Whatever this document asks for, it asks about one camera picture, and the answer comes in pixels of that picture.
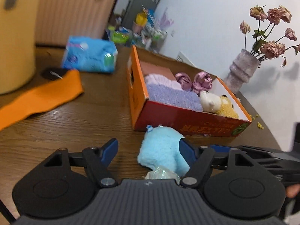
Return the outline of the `light blue plush puff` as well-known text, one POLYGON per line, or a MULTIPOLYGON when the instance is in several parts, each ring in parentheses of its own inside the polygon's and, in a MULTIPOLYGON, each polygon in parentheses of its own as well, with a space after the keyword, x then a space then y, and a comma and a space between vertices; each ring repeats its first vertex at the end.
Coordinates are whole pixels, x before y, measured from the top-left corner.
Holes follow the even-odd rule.
POLYGON ((190 167, 179 151, 179 141, 183 137, 171 127, 148 125, 137 156, 138 163, 151 170, 165 167, 184 176, 190 167))

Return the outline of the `purple woven cloth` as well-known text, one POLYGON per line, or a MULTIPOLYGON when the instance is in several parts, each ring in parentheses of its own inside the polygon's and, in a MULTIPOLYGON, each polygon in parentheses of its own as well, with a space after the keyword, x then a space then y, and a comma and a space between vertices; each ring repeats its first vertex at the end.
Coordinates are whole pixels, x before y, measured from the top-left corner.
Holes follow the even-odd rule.
POLYGON ((202 112, 199 96, 190 91, 178 90, 161 84, 146 85, 149 100, 168 106, 202 112))

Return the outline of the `lavender fluffy headband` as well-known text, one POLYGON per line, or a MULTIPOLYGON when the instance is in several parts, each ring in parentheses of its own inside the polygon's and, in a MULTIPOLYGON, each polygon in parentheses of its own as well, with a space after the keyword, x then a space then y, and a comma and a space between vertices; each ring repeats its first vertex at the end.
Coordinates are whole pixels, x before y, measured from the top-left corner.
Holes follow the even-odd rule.
POLYGON ((170 80, 167 77, 160 74, 146 75, 144 80, 146 84, 164 85, 175 90, 183 90, 181 84, 178 83, 176 80, 170 80))

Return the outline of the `yellow thermos jug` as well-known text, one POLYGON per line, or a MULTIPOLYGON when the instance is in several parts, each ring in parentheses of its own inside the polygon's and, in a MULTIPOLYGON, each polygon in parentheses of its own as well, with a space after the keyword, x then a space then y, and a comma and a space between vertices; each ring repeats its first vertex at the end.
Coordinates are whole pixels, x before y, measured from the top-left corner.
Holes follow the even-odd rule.
POLYGON ((28 83, 36 70, 39 0, 1 0, 1 94, 28 83))

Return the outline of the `yellow bucket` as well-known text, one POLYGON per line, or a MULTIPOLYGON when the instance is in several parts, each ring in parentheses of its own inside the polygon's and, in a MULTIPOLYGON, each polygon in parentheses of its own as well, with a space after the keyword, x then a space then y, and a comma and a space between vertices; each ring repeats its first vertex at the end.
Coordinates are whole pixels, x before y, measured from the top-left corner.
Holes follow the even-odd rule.
POLYGON ((138 13, 135 19, 135 23, 140 27, 144 27, 147 23, 147 14, 142 12, 138 13))

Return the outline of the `iridescent mesh bath pouf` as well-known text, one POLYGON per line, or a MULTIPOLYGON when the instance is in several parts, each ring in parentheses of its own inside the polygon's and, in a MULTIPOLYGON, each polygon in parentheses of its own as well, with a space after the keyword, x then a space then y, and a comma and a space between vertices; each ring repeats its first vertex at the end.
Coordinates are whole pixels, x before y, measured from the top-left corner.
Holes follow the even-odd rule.
POLYGON ((158 166, 154 170, 149 171, 144 177, 145 180, 162 180, 162 179, 173 179, 177 184, 180 184, 181 178, 177 173, 163 167, 158 166))

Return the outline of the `dried pink roses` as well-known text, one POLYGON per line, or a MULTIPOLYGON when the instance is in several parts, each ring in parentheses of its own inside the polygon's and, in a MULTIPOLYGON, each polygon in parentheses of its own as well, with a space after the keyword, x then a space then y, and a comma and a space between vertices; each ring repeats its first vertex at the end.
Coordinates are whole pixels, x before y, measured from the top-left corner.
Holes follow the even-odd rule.
POLYGON ((264 61, 278 58, 284 59, 280 65, 284 68, 287 64, 285 53, 288 50, 299 55, 299 36, 291 27, 287 27, 277 39, 272 39, 272 32, 281 23, 290 24, 292 13, 283 5, 267 11, 264 8, 265 6, 260 5, 250 8, 249 16, 258 22, 257 29, 251 29, 245 21, 239 25, 239 30, 244 35, 244 49, 247 47, 247 36, 250 35, 254 39, 250 55, 258 61, 258 68, 264 61))

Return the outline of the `white board against wall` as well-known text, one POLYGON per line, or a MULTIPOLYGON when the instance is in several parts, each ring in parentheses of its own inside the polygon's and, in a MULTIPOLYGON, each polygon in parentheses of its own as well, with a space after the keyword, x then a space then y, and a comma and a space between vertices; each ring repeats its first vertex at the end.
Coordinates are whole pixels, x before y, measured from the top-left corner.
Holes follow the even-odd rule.
POLYGON ((189 66, 195 67, 195 64, 193 64, 190 59, 188 59, 181 51, 177 55, 177 60, 179 62, 188 64, 189 66))

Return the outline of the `green detergent bag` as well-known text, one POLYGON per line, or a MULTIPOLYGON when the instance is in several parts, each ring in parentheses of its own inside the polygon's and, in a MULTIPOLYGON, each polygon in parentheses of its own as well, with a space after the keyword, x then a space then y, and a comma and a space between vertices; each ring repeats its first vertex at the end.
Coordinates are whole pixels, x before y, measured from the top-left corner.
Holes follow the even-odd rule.
POLYGON ((126 44, 128 40, 130 39, 130 36, 125 33, 121 33, 118 31, 114 31, 110 35, 110 40, 115 44, 126 44))

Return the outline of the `orange plastic shoehorn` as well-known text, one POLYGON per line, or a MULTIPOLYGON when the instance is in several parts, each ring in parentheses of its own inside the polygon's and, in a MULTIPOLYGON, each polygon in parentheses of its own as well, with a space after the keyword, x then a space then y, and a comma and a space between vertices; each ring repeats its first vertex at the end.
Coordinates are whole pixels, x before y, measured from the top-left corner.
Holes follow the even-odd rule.
POLYGON ((70 70, 62 79, 28 90, 1 107, 1 130, 33 114, 47 112, 70 102, 83 92, 80 73, 70 70))

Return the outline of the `hand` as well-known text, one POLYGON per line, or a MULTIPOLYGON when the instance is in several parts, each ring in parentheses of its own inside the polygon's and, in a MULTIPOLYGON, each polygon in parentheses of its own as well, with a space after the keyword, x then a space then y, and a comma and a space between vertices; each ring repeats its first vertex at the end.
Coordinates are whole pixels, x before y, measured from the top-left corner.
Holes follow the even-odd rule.
POLYGON ((288 198, 295 198, 300 191, 300 184, 294 184, 286 188, 286 196, 288 198))

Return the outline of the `pink layered sponge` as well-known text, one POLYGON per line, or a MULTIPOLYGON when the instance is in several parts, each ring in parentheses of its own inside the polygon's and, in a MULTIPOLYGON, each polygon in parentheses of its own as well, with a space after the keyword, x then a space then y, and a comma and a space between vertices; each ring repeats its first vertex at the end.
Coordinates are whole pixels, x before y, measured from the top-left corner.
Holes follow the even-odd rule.
POLYGON ((175 80, 175 76, 173 75, 172 71, 169 68, 162 67, 162 66, 156 66, 154 64, 151 64, 149 62, 140 62, 140 67, 142 70, 143 76, 147 76, 149 74, 158 74, 162 75, 169 80, 175 80))

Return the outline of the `blue wet wipes pack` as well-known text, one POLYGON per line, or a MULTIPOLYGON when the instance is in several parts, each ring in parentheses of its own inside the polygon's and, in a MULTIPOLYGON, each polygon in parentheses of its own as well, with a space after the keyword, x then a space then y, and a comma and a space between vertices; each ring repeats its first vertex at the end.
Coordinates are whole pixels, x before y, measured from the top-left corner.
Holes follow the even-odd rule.
POLYGON ((118 51, 112 41, 70 36, 61 67, 89 73, 113 73, 118 51))

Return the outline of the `pink satin bow scrunchie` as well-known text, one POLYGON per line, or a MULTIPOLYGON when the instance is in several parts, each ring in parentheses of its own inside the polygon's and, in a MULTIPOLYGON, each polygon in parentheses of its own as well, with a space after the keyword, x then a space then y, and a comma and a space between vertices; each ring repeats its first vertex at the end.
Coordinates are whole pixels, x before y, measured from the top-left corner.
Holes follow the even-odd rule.
POLYGON ((195 92, 196 94, 203 90, 209 91, 213 86, 210 74, 205 71, 197 73, 193 80, 186 73, 177 73, 175 78, 184 91, 195 92))

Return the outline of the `white yellow plush toy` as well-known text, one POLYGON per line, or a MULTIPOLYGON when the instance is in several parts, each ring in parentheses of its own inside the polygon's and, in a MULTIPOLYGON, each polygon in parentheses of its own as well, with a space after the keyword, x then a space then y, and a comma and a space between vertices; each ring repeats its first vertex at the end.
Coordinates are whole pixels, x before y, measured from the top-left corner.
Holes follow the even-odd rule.
POLYGON ((239 118, 230 99, 225 95, 218 96, 203 90, 199 93, 199 100, 204 112, 228 118, 239 118))

